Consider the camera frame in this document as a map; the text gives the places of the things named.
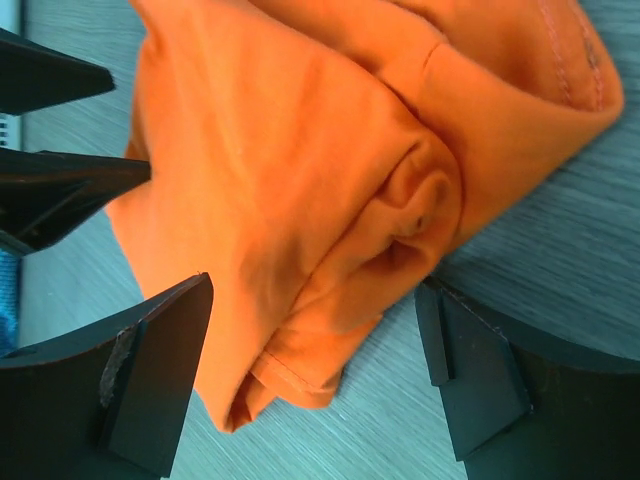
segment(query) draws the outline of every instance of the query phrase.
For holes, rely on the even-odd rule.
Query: crumpled cloth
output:
[[[108,213],[146,297],[210,274],[195,388],[226,432],[329,405],[382,312],[623,107],[574,0],[131,3],[153,173]]]

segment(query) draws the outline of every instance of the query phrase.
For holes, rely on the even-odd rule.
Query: orange shirt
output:
[[[227,432],[328,405],[382,312],[623,106],[574,0],[132,3],[153,174],[108,213],[146,297],[211,275],[195,387]]]

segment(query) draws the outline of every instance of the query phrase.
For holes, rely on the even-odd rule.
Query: orange cloth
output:
[[[146,297],[211,275],[195,387],[227,432],[328,405],[381,312],[623,105],[573,0],[132,3],[153,175],[108,213]]]

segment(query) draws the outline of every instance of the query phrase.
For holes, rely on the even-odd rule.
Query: wooden surface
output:
[[[623,120],[447,259],[440,274],[489,305],[608,352],[640,358],[640,3],[584,1],[624,77]],[[118,90],[25,121],[28,150],[120,155],[143,29],[124,0],[31,0],[32,40],[110,68]],[[99,214],[29,257],[23,344],[141,299]],[[407,297],[353,359],[331,408],[276,402],[235,435],[194,395],[173,479],[464,479]]]

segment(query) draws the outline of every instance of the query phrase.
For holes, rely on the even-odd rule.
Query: blue textured fabric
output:
[[[18,271],[20,259],[0,250],[0,357],[18,341]]]

